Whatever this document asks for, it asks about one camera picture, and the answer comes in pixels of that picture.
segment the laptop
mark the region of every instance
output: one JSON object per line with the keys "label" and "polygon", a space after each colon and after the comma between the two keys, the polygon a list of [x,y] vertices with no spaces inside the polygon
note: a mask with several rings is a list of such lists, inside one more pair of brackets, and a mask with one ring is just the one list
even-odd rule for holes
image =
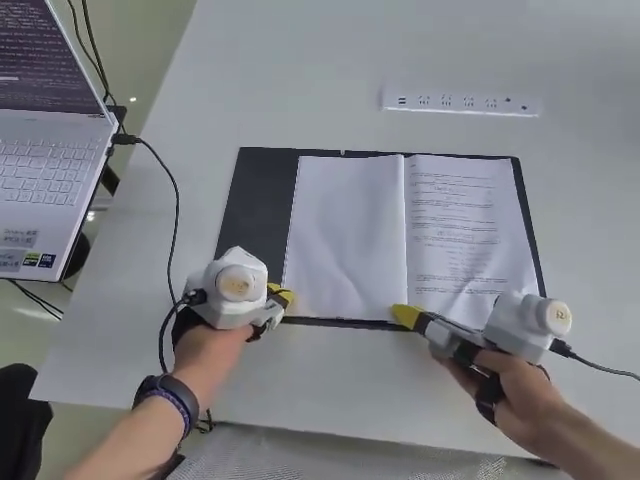
{"label": "laptop", "polygon": [[0,278],[61,279],[117,130],[49,2],[0,1]]}

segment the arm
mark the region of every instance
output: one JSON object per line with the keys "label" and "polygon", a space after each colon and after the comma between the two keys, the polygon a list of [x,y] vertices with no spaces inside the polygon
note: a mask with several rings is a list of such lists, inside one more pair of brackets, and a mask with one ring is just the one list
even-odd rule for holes
{"label": "arm", "polygon": [[[440,361],[473,397],[476,381]],[[507,399],[496,406],[498,428],[525,450],[576,480],[628,480],[640,472],[640,449],[570,407],[538,368],[516,357],[482,351],[476,364],[500,374]]]}
{"label": "arm", "polygon": [[[196,327],[177,345],[172,376],[185,383],[206,410],[236,364],[251,327],[214,331]],[[167,400],[151,397],[126,415],[67,480],[148,479],[171,458],[182,438],[182,416]]]}

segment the paper sheet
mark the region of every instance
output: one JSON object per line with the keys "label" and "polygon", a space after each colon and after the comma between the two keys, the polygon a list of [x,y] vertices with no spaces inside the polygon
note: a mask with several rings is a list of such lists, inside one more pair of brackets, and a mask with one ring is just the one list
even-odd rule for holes
{"label": "paper sheet", "polygon": [[406,162],[411,304],[482,328],[500,293],[538,293],[510,160]]}
{"label": "paper sheet", "polygon": [[284,285],[303,316],[391,320],[407,301],[404,158],[300,158]]}

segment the power socket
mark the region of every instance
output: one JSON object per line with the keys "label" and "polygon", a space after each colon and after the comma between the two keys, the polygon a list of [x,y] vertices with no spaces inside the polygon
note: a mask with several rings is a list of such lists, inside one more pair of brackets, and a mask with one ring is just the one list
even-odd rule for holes
{"label": "power socket", "polygon": [[476,95],[445,91],[404,92],[385,89],[382,92],[382,109],[505,117],[539,117],[542,105],[540,101],[522,95]]}

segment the human hand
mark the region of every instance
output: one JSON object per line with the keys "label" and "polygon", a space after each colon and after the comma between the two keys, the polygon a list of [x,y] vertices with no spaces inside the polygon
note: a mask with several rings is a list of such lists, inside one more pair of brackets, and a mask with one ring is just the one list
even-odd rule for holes
{"label": "human hand", "polygon": [[201,411],[209,408],[252,333],[250,325],[235,330],[214,330],[201,325],[187,331],[176,345],[171,376],[193,391]]}
{"label": "human hand", "polygon": [[[478,380],[451,360],[436,358],[475,398]],[[482,350],[474,363],[500,375],[506,399],[496,405],[496,426],[525,450],[548,458],[546,433],[568,405],[539,368],[512,355]]]}

